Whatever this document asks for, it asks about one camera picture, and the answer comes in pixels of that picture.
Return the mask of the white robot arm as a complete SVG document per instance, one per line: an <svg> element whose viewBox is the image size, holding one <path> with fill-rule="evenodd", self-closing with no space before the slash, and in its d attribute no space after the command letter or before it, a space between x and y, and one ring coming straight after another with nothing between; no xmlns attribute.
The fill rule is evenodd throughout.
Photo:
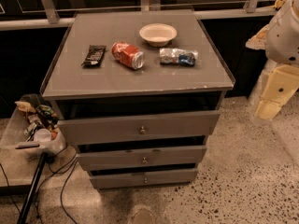
<svg viewBox="0 0 299 224"><path fill-rule="evenodd" d="M272 20L246 42L278 64L269 74L255 116L273 119L299 89L299 0L282 0Z"/></svg>

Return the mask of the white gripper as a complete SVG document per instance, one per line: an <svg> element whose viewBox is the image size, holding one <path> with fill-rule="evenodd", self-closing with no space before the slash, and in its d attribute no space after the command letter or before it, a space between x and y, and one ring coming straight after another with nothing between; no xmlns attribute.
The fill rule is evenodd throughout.
<svg viewBox="0 0 299 224"><path fill-rule="evenodd" d="M255 111L260 119L273 119L299 89L299 68L281 65L272 70L267 79L261 100Z"/></svg>

